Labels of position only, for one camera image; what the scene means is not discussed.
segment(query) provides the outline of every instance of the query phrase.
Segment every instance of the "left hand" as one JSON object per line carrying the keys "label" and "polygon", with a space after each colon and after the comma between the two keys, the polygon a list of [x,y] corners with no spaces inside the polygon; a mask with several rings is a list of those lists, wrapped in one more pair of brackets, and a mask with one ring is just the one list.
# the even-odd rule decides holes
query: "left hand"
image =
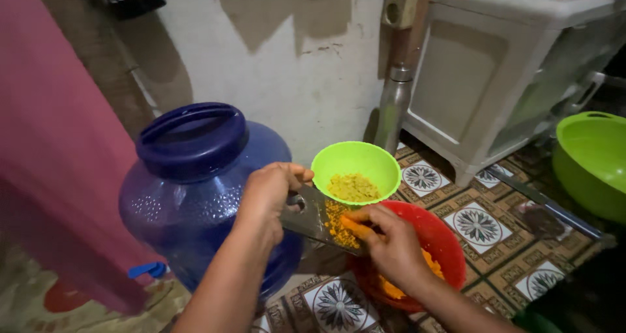
{"label": "left hand", "polygon": [[277,245],[283,236],[278,217],[286,206],[287,193],[298,190],[313,175],[300,164],[288,162],[274,162],[254,171],[244,187],[235,227],[267,231]]}

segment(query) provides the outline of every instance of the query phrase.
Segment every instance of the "small green bowl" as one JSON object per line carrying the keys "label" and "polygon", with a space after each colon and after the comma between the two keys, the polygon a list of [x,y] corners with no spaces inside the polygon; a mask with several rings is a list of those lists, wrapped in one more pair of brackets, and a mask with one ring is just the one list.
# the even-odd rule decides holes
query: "small green bowl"
{"label": "small green bowl", "polygon": [[[344,204],[364,206],[387,200],[400,186],[402,173],[395,158],[382,148],[359,141],[346,141],[332,144],[313,159],[311,169],[315,172],[313,182],[324,195]],[[378,187],[382,195],[377,200],[352,202],[336,198],[326,186],[335,174],[360,173]]]}

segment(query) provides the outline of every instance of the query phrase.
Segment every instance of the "white plastic cabinet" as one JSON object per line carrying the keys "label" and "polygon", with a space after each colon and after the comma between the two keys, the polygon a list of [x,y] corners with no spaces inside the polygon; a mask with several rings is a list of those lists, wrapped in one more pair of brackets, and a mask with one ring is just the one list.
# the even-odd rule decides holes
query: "white plastic cabinet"
{"label": "white plastic cabinet", "polygon": [[403,128],[456,184],[549,128],[626,41],[626,0],[431,0]]}

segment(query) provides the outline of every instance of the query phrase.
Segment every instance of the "blue jug lid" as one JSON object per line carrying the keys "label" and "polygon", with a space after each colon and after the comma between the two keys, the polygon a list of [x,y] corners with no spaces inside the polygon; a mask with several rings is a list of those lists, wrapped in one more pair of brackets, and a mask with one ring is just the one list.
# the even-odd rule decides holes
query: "blue jug lid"
{"label": "blue jug lid", "polygon": [[243,113],[230,104],[208,102],[156,118],[140,134],[136,150],[153,175],[194,182],[230,164],[247,142]]}

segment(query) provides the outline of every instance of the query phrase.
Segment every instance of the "hand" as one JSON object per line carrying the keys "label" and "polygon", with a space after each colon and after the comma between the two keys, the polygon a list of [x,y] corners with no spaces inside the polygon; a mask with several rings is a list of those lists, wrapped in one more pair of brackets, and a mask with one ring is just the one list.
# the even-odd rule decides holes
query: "hand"
{"label": "hand", "polygon": [[416,283],[437,278],[422,256],[411,223],[380,204],[366,206],[361,211],[367,213],[369,221],[378,225],[386,235],[383,239],[371,232],[364,238],[374,264],[385,278],[407,293]]}
{"label": "hand", "polygon": [[250,174],[239,203],[236,228],[269,232],[277,245],[282,240],[278,217],[286,205],[289,190],[298,190],[313,178],[313,171],[300,164],[275,162]]}

